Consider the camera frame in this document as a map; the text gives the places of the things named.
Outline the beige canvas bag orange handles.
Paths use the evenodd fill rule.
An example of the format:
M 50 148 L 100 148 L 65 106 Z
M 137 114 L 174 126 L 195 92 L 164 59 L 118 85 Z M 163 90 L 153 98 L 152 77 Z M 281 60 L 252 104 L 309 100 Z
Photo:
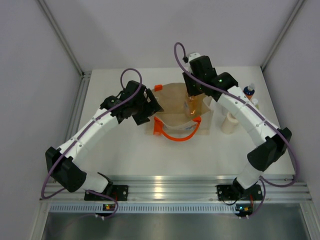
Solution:
M 185 142 L 195 135 L 208 135 L 214 110 L 212 98 L 197 95 L 199 112 L 194 118 L 185 115 L 184 102 L 188 95 L 184 83 L 157 84 L 152 89 L 163 112 L 157 112 L 145 125 L 146 135 L 163 136 L 174 142 Z

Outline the cream cylindrical bottle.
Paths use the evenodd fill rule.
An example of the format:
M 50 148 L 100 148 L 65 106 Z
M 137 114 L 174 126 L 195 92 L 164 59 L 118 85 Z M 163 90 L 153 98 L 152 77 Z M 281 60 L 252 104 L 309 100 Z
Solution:
M 221 125 L 221 131 L 224 134 L 230 135 L 235 131 L 238 124 L 239 121 L 230 112 L 228 112 Z

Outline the amber bottle pink cap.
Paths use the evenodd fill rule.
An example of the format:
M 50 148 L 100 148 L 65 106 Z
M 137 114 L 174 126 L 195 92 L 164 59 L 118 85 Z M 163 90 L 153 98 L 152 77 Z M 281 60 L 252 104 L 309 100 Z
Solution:
M 187 96 L 184 100 L 184 113 L 190 119 L 199 114 L 199 100 L 197 96 Z

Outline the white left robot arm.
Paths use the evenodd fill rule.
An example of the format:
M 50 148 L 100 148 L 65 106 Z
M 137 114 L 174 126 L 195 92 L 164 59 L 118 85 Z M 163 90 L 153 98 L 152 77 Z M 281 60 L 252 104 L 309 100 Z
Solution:
M 139 126 L 150 117 L 163 111 L 153 92 L 136 81 L 129 81 L 119 95 L 107 97 L 93 117 L 74 136 L 58 148 L 50 147 L 45 152 L 48 175 L 64 189 L 95 191 L 102 200 L 113 194 L 111 180 L 101 173 L 89 173 L 80 168 L 87 160 L 90 150 L 110 130 L 123 120 L 133 118 Z

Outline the orange bottle blue spray top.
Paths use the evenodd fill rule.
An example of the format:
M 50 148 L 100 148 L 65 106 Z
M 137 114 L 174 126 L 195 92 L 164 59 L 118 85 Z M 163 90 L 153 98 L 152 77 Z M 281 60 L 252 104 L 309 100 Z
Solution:
M 244 89 L 243 89 L 243 93 L 245 94 L 245 96 L 251 100 L 251 98 L 253 97 L 253 95 L 255 94 L 255 84 L 254 83 L 251 83 L 250 85 L 246 86 Z

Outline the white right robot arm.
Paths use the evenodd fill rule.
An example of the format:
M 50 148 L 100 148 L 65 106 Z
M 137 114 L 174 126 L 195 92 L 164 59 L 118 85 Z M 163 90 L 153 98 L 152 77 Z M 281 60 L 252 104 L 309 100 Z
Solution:
M 234 198 L 244 199 L 263 172 L 286 152 L 292 133 L 288 128 L 268 123 L 234 77 L 228 72 L 217 74 L 208 56 L 192 53 L 183 57 L 183 61 L 189 65 L 182 73 L 188 95 L 212 97 L 238 120 L 256 146 L 247 154 L 248 163 L 231 185 Z

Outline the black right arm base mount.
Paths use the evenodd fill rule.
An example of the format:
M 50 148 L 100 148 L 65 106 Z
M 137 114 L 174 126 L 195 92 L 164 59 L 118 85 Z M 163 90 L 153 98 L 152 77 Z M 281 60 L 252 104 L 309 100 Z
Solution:
M 240 186 L 233 184 L 219 184 L 216 186 L 217 197 L 219 201 L 261 201 L 263 191 L 260 185 L 255 184 L 248 189 L 242 189 Z

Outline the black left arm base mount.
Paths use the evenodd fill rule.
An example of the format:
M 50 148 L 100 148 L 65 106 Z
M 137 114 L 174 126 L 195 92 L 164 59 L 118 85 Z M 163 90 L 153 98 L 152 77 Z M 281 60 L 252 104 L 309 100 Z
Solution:
M 129 194 L 129 186 L 128 185 L 118 185 L 118 184 L 108 186 L 106 188 L 106 190 L 104 190 L 101 194 L 109 196 L 116 201 L 127 201 L 128 194 Z M 88 191 L 86 191 L 86 193 L 84 195 L 84 200 L 85 201 L 107 201 L 108 199 L 103 196 L 99 196 L 99 195 L 89 193 Z

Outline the green pump lotion bottle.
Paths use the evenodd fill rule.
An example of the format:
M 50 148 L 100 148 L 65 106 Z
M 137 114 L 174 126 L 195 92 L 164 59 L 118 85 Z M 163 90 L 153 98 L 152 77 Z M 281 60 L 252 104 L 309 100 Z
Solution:
M 251 99 L 252 104 L 259 110 L 259 101 L 256 98 Z

